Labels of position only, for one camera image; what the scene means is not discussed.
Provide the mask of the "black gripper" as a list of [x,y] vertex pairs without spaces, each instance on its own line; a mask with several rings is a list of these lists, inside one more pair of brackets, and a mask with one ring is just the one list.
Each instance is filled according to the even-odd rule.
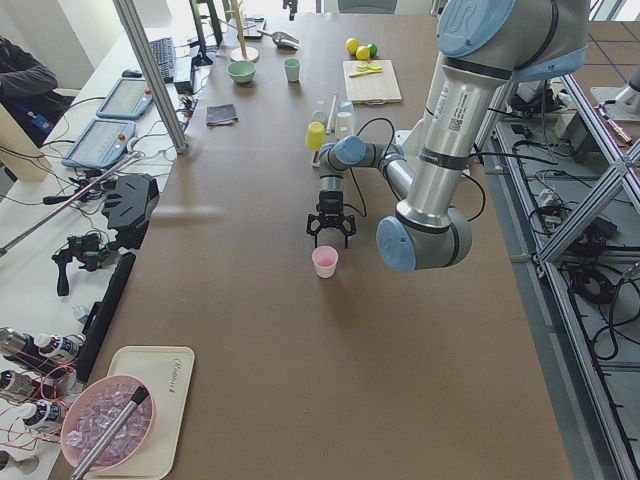
[[325,229],[339,230],[344,237],[344,248],[349,248],[349,239],[356,234],[356,222],[353,215],[344,214],[341,191],[321,191],[316,213],[307,217],[306,233],[313,237],[314,248],[318,248],[319,233]]

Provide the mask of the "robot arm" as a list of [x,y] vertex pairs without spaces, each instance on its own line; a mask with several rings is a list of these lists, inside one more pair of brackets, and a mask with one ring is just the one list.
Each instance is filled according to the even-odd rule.
[[448,2],[423,118],[401,146],[350,135],[321,147],[319,202],[308,234],[355,234],[354,217],[343,211],[343,174],[371,167],[401,197],[377,227],[384,263],[411,272],[462,261],[472,234],[451,201],[496,90],[578,70],[586,58],[589,8],[587,1]]

